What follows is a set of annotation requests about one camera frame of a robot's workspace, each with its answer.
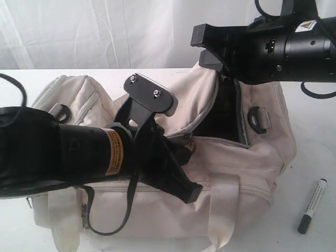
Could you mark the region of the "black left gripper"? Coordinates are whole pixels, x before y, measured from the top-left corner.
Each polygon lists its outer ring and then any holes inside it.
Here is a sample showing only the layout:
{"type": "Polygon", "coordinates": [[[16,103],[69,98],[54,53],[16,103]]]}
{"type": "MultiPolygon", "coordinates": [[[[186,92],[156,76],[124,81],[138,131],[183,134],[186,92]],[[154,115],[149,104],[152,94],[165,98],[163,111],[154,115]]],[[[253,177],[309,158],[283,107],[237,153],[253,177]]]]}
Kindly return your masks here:
{"type": "Polygon", "coordinates": [[[173,115],[177,101],[173,97],[120,97],[115,104],[118,112],[114,121],[131,132],[135,143],[140,182],[173,195],[185,204],[195,202],[203,186],[191,181],[182,169],[192,151],[179,141],[165,137],[165,130],[154,119],[157,114],[173,115]]]}

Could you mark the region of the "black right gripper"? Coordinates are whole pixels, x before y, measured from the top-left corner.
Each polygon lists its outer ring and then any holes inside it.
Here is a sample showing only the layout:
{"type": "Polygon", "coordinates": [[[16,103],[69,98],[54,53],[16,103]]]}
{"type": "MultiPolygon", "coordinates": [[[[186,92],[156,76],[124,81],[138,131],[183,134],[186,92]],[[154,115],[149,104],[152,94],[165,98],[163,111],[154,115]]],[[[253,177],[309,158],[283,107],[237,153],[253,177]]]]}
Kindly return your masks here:
{"type": "Polygon", "coordinates": [[[287,81],[285,45],[288,31],[276,22],[248,26],[194,26],[191,46],[201,47],[199,66],[249,85],[287,81]]]}

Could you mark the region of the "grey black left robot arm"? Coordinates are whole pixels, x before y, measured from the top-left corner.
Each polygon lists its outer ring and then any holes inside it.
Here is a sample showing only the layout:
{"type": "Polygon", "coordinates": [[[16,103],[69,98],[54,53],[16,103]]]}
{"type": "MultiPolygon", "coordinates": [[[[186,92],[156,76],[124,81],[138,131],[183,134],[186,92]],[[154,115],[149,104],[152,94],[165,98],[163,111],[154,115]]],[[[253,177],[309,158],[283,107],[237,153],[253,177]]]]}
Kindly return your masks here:
{"type": "Polygon", "coordinates": [[[100,128],[60,124],[38,109],[1,108],[1,197],[129,181],[196,201],[202,186],[182,169],[188,150],[168,141],[154,115],[127,99],[115,122],[100,128]]]}

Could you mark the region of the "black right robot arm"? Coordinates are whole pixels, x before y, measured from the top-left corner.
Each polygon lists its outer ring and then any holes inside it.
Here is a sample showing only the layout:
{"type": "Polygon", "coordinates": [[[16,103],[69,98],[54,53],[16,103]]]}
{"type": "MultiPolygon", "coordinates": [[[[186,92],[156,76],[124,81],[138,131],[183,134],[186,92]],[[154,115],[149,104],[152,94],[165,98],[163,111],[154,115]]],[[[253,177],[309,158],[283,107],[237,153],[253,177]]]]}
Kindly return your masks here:
{"type": "Polygon", "coordinates": [[[248,26],[193,28],[199,65],[248,85],[271,81],[335,82],[335,44],[315,19],[256,18],[248,26]]]}

